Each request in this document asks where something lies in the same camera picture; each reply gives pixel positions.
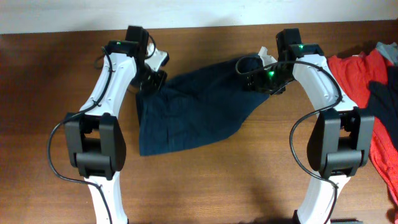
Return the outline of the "dark blue shirt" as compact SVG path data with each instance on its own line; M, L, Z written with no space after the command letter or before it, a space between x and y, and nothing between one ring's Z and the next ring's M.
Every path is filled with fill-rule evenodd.
M267 94L245 90L237 71L262 66L257 55L181 74L157 92L136 95L139 154L153 156L212 144L237 132Z

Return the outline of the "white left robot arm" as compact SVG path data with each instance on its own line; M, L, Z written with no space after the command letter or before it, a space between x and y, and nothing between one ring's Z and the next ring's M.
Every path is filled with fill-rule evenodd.
M165 83L161 70L167 52L157 50L149 32L129 26L124 40L104 46L104 64L90 97L79 112L66 115L65 137L71 165L88 185L97 223L128 223L123 209L120 172L126 143L118 122L130 86L155 93Z

